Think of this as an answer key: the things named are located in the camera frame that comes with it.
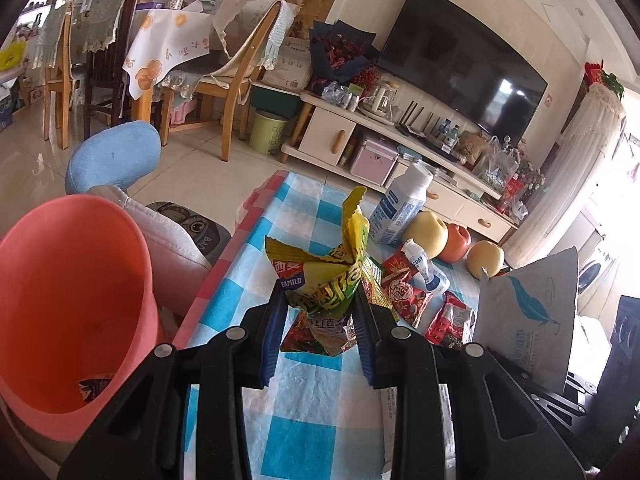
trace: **checkered tablecloth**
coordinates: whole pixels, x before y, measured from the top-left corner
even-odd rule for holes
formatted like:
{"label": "checkered tablecloth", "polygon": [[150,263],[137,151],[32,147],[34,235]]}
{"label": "checkered tablecloth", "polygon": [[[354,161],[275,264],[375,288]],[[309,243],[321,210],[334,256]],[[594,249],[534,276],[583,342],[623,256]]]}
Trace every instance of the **checkered tablecloth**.
{"label": "checkered tablecloth", "polygon": [[[276,274],[264,253],[264,237],[315,254],[340,242],[341,205],[346,193],[287,171],[275,173],[244,203],[238,229],[214,266],[175,338],[178,348],[206,343],[239,324],[245,311],[265,303]],[[368,216],[375,204],[362,203]],[[393,248],[369,243],[383,261]],[[478,282],[464,263],[436,262],[451,280],[450,290],[478,305]],[[433,318],[442,298],[433,298]],[[297,311],[289,310],[285,333]],[[384,463],[380,393],[362,375],[358,349],[335,357],[281,353],[265,390],[243,391],[244,421],[254,479],[379,479]],[[195,478],[198,390],[191,390],[185,437],[185,478]]]}

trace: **drawer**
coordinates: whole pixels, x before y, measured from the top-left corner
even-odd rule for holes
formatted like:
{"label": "drawer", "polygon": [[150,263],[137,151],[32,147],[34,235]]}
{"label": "drawer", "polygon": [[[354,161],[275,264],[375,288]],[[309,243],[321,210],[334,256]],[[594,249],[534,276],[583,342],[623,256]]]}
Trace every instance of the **drawer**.
{"label": "drawer", "polygon": [[316,108],[299,150],[337,166],[355,126],[353,121]]}
{"label": "drawer", "polygon": [[506,220],[471,201],[465,203],[455,219],[496,243],[511,229],[511,224]]}
{"label": "drawer", "polygon": [[450,220],[455,220],[465,203],[468,202],[467,198],[435,180],[427,191],[429,195],[425,206]]}

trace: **red apple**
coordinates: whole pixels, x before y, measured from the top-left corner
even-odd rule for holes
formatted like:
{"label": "red apple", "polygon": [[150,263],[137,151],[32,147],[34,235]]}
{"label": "red apple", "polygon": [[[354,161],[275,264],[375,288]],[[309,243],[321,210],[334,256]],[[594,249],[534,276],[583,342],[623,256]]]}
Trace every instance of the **red apple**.
{"label": "red apple", "polygon": [[471,235],[462,225],[458,224],[447,224],[447,230],[449,231],[447,245],[444,246],[438,258],[446,264],[454,264],[465,257],[469,245],[471,245]]}

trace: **orange trash bin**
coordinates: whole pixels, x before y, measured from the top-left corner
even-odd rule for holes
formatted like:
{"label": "orange trash bin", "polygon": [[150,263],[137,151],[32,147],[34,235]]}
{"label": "orange trash bin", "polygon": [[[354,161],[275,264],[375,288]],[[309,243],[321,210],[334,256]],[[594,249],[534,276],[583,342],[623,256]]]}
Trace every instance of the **orange trash bin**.
{"label": "orange trash bin", "polygon": [[[78,440],[160,342],[146,242],[114,203],[52,200],[0,242],[0,395],[39,434]],[[104,374],[86,402],[78,381]]]}

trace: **apple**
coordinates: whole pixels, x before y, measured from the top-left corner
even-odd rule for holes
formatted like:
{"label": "apple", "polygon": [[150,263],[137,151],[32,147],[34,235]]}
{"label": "apple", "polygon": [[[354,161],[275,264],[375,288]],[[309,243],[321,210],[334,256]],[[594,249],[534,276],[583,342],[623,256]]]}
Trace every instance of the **apple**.
{"label": "apple", "polygon": [[447,245],[449,231],[447,225],[433,211],[421,211],[409,227],[402,233],[402,241],[413,238],[427,253],[429,259],[435,258]]}
{"label": "apple", "polygon": [[489,278],[494,277],[504,264],[504,251],[502,248],[488,240],[482,240],[475,244],[466,255],[466,268],[475,277],[480,279],[480,269],[486,270]]}
{"label": "apple", "polygon": [[438,255],[438,258],[446,264],[454,264],[465,257],[471,245],[471,235],[462,225],[447,224],[449,238],[447,245]]}

